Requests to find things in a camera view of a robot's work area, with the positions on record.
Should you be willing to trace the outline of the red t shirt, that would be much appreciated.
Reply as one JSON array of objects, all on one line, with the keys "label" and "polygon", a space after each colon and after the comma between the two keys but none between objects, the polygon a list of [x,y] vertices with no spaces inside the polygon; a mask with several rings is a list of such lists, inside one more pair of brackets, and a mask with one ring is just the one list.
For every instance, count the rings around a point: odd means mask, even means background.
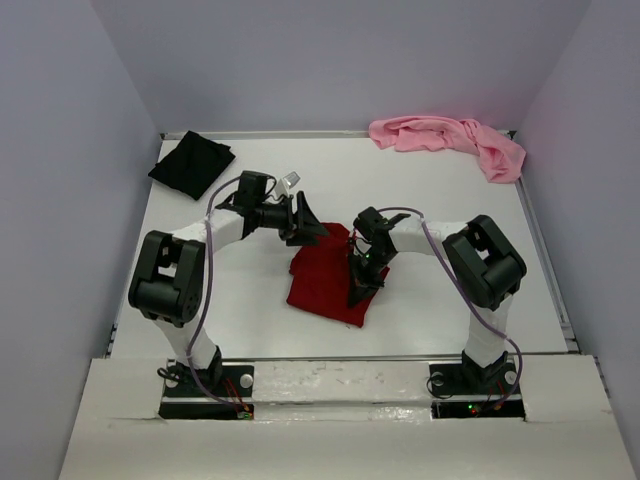
[{"label": "red t shirt", "polygon": [[292,283],[287,303],[299,310],[358,328],[373,298],[348,303],[352,285],[349,254],[353,252],[351,231],[340,223],[324,222],[328,231],[318,243],[303,246],[290,263]]}]

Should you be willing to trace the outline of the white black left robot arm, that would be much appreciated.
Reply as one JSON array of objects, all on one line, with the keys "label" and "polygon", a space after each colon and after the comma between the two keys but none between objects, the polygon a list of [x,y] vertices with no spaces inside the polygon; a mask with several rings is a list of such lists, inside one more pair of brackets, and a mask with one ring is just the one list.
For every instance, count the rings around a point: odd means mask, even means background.
[{"label": "white black left robot arm", "polygon": [[277,179],[243,171],[227,198],[214,192],[205,216],[184,228],[150,231],[143,239],[128,292],[129,305],[151,320],[175,354],[161,376],[215,396],[223,377],[221,350],[204,330],[213,291],[214,255],[258,229],[271,229],[290,247],[315,246],[327,229],[312,212],[291,172]]}]

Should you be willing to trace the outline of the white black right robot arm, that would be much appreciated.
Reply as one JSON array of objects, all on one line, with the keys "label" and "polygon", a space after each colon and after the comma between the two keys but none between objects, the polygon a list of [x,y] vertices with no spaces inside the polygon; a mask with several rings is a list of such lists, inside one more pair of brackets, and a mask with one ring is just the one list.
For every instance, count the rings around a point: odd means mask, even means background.
[{"label": "white black right robot arm", "polygon": [[468,222],[428,222],[412,208],[369,207],[353,227],[347,256],[349,307],[383,288],[383,271],[398,254],[415,253],[438,260],[469,310],[461,359],[431,367],[431,394],[440,400],[495,395],[501,401],[514,394],[522,364],[509,362],[508,354],[521,350],[508,337],[506,325],[527,267],[494,220],[478,215]]}]

